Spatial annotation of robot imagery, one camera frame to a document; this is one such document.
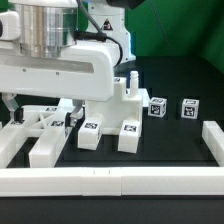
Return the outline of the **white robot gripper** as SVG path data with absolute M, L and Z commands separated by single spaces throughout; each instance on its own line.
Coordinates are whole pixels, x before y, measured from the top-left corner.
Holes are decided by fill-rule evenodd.
M 80 41 L 66 47 L 56 59 L 20 53 L 17 44 L 0 41 L 0 92 L 14 121 L 23 120 L 15 94 L 73 100 L 65 126 L 74 127 L 83 117 L 83 101 L 107 101 L 114 94 L 114 66 L 119 48 L 113 43 Z

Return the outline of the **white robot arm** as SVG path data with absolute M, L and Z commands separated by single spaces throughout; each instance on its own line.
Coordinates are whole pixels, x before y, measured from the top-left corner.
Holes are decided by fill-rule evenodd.
M 144 0 L 8 0 L 0 12 L 0 94 L 15 121 L 23 109 L 20 95 L 104 102 L 114 94 L 114 67 L 130 50 L 105 34 L 77 29 L 85 2 L 121 20 L 124 9 Z

